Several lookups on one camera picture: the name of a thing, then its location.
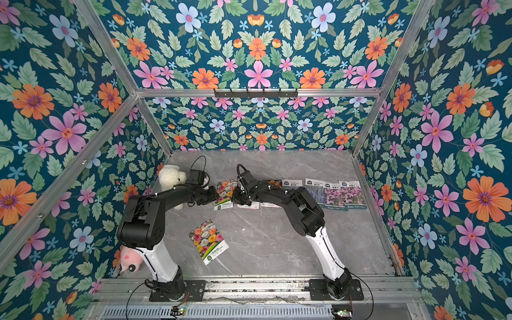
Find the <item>orange marigold seed packet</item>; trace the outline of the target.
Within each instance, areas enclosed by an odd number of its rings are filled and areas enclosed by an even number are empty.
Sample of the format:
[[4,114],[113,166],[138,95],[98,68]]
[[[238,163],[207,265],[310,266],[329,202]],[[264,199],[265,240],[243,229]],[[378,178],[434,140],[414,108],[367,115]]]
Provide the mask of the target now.
[[[266,180],[270,189],[282,189],[282,181],[280,179]],[[261,207],[278,208],[278,205],[268,202],[262,202]]]
[[260,203],[253,201],[250,205],[240,205],[240,204],[238,204],[237,207],[240,208],[240,209],[254,209],[254,210],[258,210],[260,208]]

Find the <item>mixed flowers seed packet top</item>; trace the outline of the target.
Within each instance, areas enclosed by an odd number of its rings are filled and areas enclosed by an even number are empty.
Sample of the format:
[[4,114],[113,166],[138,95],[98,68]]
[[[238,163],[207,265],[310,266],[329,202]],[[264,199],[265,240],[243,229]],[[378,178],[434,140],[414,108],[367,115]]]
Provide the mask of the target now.
[[237,186],[238,181],[236,179],[220,181],[217,184],[216,191],[219,198],[214,205],[214,211],[230,209],[233,207],[233,202],[231,199],[233,197],[233,192]]

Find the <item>lavender seed packet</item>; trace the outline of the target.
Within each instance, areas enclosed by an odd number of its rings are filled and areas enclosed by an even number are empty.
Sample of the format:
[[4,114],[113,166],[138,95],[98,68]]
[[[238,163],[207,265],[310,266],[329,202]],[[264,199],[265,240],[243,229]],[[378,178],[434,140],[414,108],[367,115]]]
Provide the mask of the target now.
[[325,181],[306,178],[304,187],[319,205],[326,204]]
[[292,191],[294,189],[302,187],[303,186],[303,181],[302,180],[296,180],[296,179],[283,179],[281,185],[282,185],[282,190],[284,190],[284,191]]

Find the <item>colourful roses seed packet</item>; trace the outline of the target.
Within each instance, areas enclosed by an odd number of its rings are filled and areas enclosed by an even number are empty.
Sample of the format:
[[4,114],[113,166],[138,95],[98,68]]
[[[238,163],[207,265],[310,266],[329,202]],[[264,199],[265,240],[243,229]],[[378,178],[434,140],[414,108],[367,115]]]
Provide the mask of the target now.
[[209,265],[229,249],[228,243],[210,219],[192,230],[189,233],[189,238],[204,265]]

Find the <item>pink flowers seed packet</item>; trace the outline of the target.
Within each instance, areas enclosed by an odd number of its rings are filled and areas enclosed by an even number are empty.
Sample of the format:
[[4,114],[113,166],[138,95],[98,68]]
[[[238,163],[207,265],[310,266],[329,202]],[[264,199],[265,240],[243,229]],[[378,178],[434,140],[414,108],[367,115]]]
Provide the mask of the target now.
[[325,206],[329,209],[346,210],[342,187],[338,183],[324,183]]
[[367,204],[358,181],[340,181],[343,203],[348,209],[366,209]]

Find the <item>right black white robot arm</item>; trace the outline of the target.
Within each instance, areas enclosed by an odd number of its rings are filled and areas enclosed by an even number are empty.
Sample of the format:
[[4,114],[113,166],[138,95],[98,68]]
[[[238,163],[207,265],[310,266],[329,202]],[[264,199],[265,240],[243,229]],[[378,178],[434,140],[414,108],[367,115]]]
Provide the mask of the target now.
[[352,274],[340,260],[329,239],[325,224],[325,213],[304,187],[283,190],[258,180],[240,163],[237,164],[239,186],[233,191],[232,201],[238,205],[272,203],[281,207],[293,227],[312,246],[323,271],[327,293],[335,300],[348,294]]

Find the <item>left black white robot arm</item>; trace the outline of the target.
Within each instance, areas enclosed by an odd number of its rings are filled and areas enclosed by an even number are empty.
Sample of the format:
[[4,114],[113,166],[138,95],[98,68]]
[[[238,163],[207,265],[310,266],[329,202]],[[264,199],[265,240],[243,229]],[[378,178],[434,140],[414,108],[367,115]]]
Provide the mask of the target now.
[[185,173],[176,165],[165,165],[157,181],[159,192],[129,197],[117,238],[133,249],[150,270],[152,279],[145,281],[151,289],[150,300],[179,301],[185,298],[186,283],[165,245],[166,213],[182,209],[184,204],[210,204],[218,199],[218,194],[209,185],[209,176],[203,169]]

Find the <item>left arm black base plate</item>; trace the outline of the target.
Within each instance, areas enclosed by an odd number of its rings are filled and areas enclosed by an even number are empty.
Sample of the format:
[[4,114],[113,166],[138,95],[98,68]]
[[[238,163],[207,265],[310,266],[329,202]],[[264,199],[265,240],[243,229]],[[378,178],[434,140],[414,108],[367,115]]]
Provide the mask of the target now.
[[178,280],[168,283],[153,281],[150,302],[198,302],[203,300],[206,281]]

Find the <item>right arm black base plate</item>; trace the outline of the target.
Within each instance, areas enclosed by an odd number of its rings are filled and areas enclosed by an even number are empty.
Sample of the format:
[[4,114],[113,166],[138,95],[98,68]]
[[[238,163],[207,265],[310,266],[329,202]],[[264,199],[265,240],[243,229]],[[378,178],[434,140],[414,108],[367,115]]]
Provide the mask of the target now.
[[326,279],[311,279],[304,290],[309,293],[312,301],[363,301],[365,299],[361,282],[354,279],[343,289],[338,283]]

